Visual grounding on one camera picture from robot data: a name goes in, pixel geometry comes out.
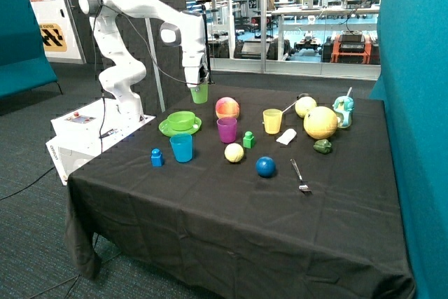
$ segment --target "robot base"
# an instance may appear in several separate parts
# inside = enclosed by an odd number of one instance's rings
[[[103,101],[99,99],[51,120],[56,137],[48,141],[46,146],[64,186],[72,172],[155,118],[144,116],[143,120],[135,123],[125,122],[117,110],[115,99],[105,99],[105,103],[106,114]],[[102,142],[99,138],[100,128],[102,134],[107,134],[103,136]]]

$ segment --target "yellow ball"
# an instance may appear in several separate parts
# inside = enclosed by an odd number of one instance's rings
[[[295,103],[295,112],[299,117],[304,118],[305,115],[317,106],[316,101],[311,97],[302,97]]]
[[[303,128],[315,139],[327,139],[337,129],[336,113],[326,106],[318,106],[305,115]]]
[[[244,149],[239,144],[229,144],[224,150],[224,155],[230,162],[239,162],[244,157]]]

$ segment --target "glass wall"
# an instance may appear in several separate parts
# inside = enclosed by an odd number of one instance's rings
[[[202,12],[200,1],[188,0]],[[210,0],[211,67],[376,79],[381,0]]]

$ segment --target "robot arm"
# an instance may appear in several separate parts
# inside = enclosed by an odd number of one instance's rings
[[[131,91],[130,86],[145,77],[146,68],[130,55],[123,43],[116,26],[119,13],[133,18],[162,20],[162,40],[168,46],[182,47],[182,66],[187,86],[195,88],[205,81],[208,69],[201,15],[178,12],[159,0],[79,0],[79,5],[84,14],[90,16],[90,24],[102,55],[115,63],[114,67],[100,74],[101,84],[120,102],[122,113],[132,115],[130,118],[143,115],[140,97]]]

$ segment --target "fork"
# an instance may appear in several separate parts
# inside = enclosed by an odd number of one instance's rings
[[[302,175],[300,174],[299,167],[297,167],[297,164],[295,163],[294,159],[291,159],[291,164],[293,164],[295,172],[299,176],[299,180],[300,180],[299,190],[304,194],[312,194],[311,189],[309,189],[307,184],[305,182],[303,182],[303,178],[302,178]]]

